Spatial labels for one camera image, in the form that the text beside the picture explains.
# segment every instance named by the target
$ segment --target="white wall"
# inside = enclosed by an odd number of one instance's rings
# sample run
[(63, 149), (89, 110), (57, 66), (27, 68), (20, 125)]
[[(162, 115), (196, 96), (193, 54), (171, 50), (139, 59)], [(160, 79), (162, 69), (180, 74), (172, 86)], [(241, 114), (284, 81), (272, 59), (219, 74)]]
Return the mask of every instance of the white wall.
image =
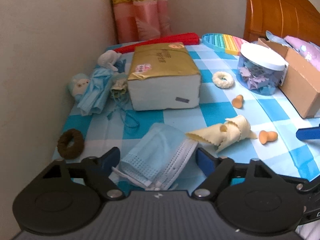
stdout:
[[(320, 11), (320, 0), (310, 0)], [(243, 36), (246, 0), (169, 0), (174, 33), (227, 33)]]
[(115, 44), (110, 0), (0, 0), (0, 239), (14, 197), (50, 161), (73, 102), (66, 85)]

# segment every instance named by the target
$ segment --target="wooden bed headboard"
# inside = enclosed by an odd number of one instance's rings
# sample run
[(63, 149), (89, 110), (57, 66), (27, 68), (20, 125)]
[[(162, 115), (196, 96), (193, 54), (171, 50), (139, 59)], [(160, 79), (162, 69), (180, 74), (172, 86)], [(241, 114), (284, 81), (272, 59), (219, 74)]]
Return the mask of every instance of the wooden bed headboard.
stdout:
[(247, 0), (244, 39), (256, 41), (266, 30), (320, 46), (320, 13), (308, 0)]

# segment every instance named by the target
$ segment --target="cardboard box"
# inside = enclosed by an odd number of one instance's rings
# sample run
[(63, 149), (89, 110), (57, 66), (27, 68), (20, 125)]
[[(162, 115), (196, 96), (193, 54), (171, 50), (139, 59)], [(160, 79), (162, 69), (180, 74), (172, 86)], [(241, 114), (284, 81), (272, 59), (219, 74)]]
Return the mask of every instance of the cardboard box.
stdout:
[(302, 118), (320, 117), (320, 71), (294, 49), (258, 39), (258, 44), (269, 47), (288, 63), (288, 70), (279, 88)]
[(134, 110), (199, 105), (201, 75), (182, 43), (136, 47), (128, 75)]

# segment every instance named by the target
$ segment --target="scrunchie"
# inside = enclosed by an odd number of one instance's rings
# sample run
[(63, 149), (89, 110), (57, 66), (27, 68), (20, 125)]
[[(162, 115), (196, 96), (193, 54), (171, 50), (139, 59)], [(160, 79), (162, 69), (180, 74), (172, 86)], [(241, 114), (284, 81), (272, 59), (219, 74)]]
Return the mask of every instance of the scrunchie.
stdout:
[(222, 71), (214, 73), (212, 81), (219, 88), (230, 88), (235, 82), (229, 73)]
[[(74, 140), (74, 144), (68, 147), (72, 139)], [(84, 139), (81, 132), (73, 128), (65, 131), (58, 140), (57, 148), (62, 158), (77, 158), (84, 150)]]

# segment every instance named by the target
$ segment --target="surgical face mask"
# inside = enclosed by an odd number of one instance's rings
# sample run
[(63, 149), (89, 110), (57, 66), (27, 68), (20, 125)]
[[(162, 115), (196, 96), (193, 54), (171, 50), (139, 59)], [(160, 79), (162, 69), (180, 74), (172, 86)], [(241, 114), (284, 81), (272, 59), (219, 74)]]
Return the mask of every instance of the surgical face mask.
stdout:
[(81, 115), (100, 114), (102, 112), (112, 86), (112, 76), (113, 71), (110, 69), (96, 68), (93, 71), (90, 82), (77, 105)]
[(196, 146), (176, 128), (155, 123), (113, 171), (146, 190), (168, 190)]

